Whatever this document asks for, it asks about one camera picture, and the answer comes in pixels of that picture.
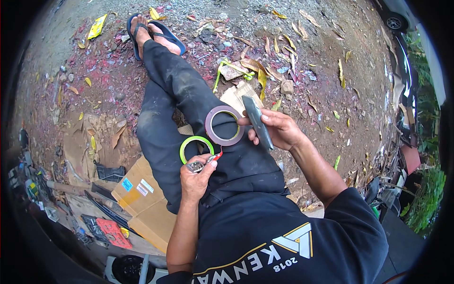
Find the foot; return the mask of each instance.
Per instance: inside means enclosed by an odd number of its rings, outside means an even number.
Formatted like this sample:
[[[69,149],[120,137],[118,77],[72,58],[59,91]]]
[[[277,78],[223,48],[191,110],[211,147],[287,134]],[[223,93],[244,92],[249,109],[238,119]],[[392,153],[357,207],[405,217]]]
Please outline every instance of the foot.
[[[144,25],[147,25],[148,21],[143,15],[138,15],[137,17],[134,17],[131,20],[131,34],[134,34],[134,31],[136,29],[137,23],[142,23]],[[136,35],[136,42],[139,47],[139,57],[140,59],[143,58],[143,44],[145,41],[150,40],[150,34],[148,34],[148,31],[146,28],[139,27],[137,30],[137,35]]]
[[[163,33],[163,31],[160,28],[158,28],[157,26],[155,26],[153,24],[148,24],[148,29],[154,33],[160,33],[160,34]],[[170,52],[172,52],[173,54],[180,55],[181,49],[178,47],[178,45],[168,41],[165,37],[156,35],[153,37],[153,40],[156,41],[157,43],[160,43],[160,44],[164,45],[165,47],[167,47],[167,49]]]

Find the man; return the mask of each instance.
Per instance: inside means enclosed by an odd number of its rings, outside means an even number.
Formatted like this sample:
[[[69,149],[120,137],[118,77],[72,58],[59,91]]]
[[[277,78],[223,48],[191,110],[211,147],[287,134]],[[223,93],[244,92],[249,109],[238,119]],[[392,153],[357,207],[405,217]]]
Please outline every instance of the man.
[[[289,116],[262,110],[273,144],[291,153],[323,202],[324,219],[308,218],[285,197],[283,174],[250,126],[240,142],[223,147],[219,161],[206,164],[211,154],[197,155],[196,145],[188,145],[188,162],[205,164],[200,173],[181,164],[187,136],[172,121],[175,107],[195,135],[206,137],[206,115],[224,103],[179,56],[181,42],[146,24],[141,15],[130,20],[150,77],[137,133],[168,209],[177,214],[167,248],[169,275],[158,283],[372,283],[388,251],[384,231]],[[237,124],[250,121],[219,114],[213,129],[230,138]]]

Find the car wheel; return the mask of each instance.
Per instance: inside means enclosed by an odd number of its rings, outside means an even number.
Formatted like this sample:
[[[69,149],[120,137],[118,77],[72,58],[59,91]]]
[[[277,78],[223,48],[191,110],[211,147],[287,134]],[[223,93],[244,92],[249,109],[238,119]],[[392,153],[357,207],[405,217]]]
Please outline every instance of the car wheel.
[[[405,31],[408,28],[407,20],[397,13],[388,14],[385,23],[392,30]]]

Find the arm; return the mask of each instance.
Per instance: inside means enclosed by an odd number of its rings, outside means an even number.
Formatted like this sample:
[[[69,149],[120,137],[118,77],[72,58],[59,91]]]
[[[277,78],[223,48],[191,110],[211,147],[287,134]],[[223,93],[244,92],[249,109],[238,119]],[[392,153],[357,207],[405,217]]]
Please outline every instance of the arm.
[[[205,164],[210,156],[211,154],[194,156],[188,163],[200,161]],[[217,161],[212,161],[200,173],[192,173],[185,165],[180,169],[180,209],[167,246],[169,274],[178,271],[192,272],[198,239],[198,203],[207,189],[208,179],[216,166]]]
[[[341,176],[323,159],[290,116],[263,109],[261,119],[268,126],[273,144],[278,148],[290,151],[312,191],[325,207],[347,188]],[[238,120],[238,124],[248,125],[250,121],[248,118],[241,118]],[[248,136],[255,145],[259,143],[254,129],[249,130]]]

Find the cardboard box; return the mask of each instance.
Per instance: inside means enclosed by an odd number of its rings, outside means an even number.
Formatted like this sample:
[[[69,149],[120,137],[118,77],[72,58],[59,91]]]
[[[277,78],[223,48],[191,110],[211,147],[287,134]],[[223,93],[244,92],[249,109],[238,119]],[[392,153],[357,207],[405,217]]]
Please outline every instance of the cardboard box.
[[[132,215],[128,225],[166,253],[177,216],[167,211],[167,200],[144,156],[118,183],[112,196]]]

